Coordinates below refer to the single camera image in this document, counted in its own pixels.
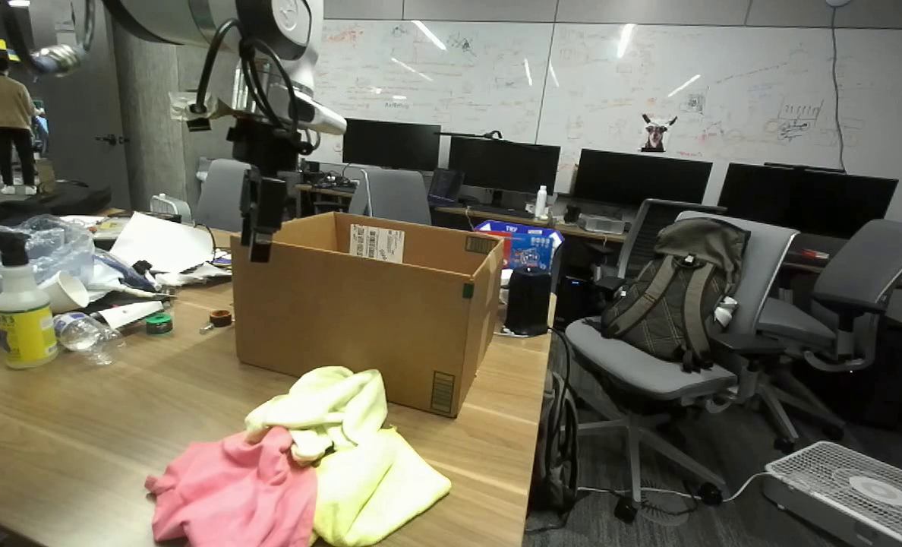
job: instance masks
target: backpack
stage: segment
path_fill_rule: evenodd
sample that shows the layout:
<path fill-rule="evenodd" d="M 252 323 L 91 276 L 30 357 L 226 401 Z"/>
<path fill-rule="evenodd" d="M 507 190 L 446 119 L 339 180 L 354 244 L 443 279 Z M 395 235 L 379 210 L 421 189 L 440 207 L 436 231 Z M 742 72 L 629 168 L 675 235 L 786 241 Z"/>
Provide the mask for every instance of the backpack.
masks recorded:
<path fill-rule="evenodd" d="M 680 219 L 660 231 L 653 259 L 602 312 L 602 335 L 650 354 L 711 367 L 711 335 L 736 312 L 749 235 L 720 219 Z"/>
<path fill-rule="evenodd" d="M 576 403 L 568 385 L 572 363 L 572 342 L 554 335 L 537 424 L 532 508 L 559 516 L 576 502 Z"/>

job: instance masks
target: cardboard box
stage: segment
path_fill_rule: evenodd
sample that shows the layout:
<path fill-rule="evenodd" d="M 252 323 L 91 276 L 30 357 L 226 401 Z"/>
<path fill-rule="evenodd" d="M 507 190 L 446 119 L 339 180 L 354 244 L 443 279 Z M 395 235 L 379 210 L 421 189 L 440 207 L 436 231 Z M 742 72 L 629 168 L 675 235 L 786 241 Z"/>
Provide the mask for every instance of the cardboard box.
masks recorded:
<path fill-rule="evenodd" d="M 233 241 L 238 354 L 291 378 L 379 367 L 389 401 L 454 416 L 499 328 L 502 263 L 491 235 L 346 214 L 291 219 L 271 261 L 250 261 Z"/>

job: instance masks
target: computer monitor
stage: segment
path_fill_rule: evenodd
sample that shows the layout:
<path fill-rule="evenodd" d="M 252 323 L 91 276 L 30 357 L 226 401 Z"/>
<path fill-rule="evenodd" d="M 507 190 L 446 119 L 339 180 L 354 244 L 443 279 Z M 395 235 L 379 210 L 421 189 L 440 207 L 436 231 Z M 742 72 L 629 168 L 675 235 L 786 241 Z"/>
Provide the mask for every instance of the computer monitor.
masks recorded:
<path fill-rule="evenodd" d="M 346 119 L 344 161 L 391 171 L 434 171 L 440 159 L 440 123 L 407 123 L 379 119 Z"/>
<path fill-rule="evenodd" d="M 559 171 L 559 146 L 507 142 L 507 140 L 454 134 L 450 140 L 450 171 L 462 172 L 462 184 L 523 193 L 523 196 L 545 184 L 545 193 L 551 193 L 551 180 Z"/>
<path fill-rule="evenodd" d="M 697 203 L 711 168 L 711 161 L 582 149 L 572 196 L 626 210 L 636 210 L 644 196 Z"/>
<path fill-rule="evenodd" d="M 729 215 L 846 241 L 867 219 L 884 219 L 897 184 L 897 180 L 840 171 L 729 164 L 720 203 Z"/>

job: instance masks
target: yellow cloth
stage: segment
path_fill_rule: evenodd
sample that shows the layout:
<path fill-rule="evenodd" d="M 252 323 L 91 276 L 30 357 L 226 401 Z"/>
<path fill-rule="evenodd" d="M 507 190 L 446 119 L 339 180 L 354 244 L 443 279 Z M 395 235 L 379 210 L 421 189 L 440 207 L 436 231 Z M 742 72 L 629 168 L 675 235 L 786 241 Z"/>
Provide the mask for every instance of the yellow cloth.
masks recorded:
<path fill-rule="evenodd" d="M 30 130 L 30 119 L 34 102 L 27 88 L 13 75 L 0 75 L 0 128 Z"/>
<path fill-rule="evenodd" d="M 316 367 L 247 416 L 247 431 L 291 428 L 293 462 L 318 476 L 316 532 L 329 543 L 375 543 L 450 491 L 395 428 L 379 370 Z"/>

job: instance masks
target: plastic bottle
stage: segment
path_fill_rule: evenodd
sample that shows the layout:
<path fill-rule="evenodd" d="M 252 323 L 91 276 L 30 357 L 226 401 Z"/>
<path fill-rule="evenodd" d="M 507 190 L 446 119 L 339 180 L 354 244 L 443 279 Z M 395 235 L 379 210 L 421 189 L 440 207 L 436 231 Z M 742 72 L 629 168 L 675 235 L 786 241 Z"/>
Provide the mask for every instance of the plastic bottle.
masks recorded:
<path fill-rule="evenodd" d="M 537 189 L 534 219 L 545 219 L 545 184 Z"/>
<path fill-rule="evenodd" d="M 0 229 L 0 339 L 9 367 L 39 367 L 57 354 L 47 295 L 27 263 L 27 231 Z"/>

